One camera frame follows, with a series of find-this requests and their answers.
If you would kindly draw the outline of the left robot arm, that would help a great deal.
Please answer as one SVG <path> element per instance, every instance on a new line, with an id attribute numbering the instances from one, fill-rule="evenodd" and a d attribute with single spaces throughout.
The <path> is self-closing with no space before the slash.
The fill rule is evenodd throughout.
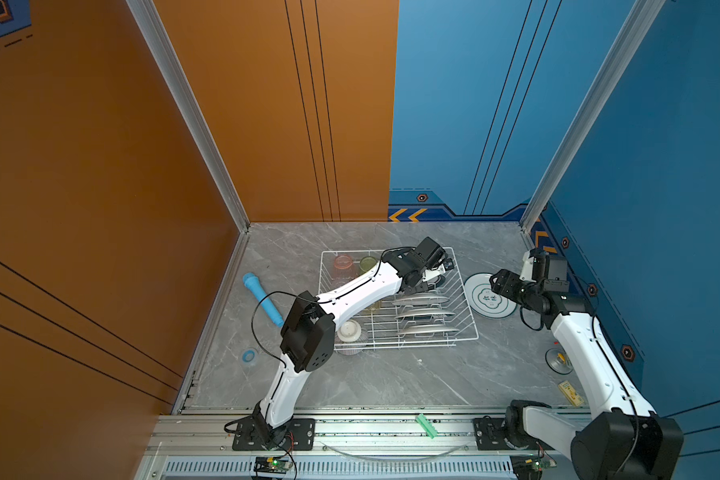
<path id="1" fill-rule="evenodd" d="M 254 407 L 255 421 L 265 430 L 275 430 L 293 418 L 306 380 L 331 357 L 336 332 L 352 317 L 386 297 L 424 292 L 453 268 L 446 250 L 426 237 L 415 247 L 384 250 L 370 271 L 337 289 L 293 294 L 280 330 L 277 373 Z"/>

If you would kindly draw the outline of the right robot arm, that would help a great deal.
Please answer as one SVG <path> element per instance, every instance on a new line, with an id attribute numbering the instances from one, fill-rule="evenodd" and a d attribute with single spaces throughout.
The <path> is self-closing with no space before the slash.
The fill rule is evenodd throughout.
<path id="1" fill-rule="evenodd" d="M 580 479 L 669 479 L 684 435 L 658 415 L 608 344 L 590 301 L 569 290 L 565 258 L 529 250 L 520 273 L 490 277 L 493 293 L 539 315 L 578 376 L 591 414 L 578 426 L 541 403 L 514 400 L 504 429 L 513 447 L 546 444 L 572 462 Z"/>

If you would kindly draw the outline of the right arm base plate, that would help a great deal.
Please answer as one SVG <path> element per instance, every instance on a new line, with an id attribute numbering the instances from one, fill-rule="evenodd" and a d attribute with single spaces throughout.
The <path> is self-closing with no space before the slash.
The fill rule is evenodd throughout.
<path id="1" fill-rule="evenodd" d="M 512 450 L 507 442 L 507 429 L 503 418 L 482 416 L 472 420 L 476 447 L 479 451 Z"/>

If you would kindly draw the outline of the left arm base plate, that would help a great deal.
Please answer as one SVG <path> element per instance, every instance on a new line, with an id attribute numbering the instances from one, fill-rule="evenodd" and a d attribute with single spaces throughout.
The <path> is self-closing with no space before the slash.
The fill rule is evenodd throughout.
<path id="1" fill-rule="evenodd" d="M 258 426 L 251 417 L 244 417 L 228 430 L 233 435 L 233 451 L 311 451 L 315 440 L 312 418 L 293 418 L 270 429 L 267 425 Z"/>

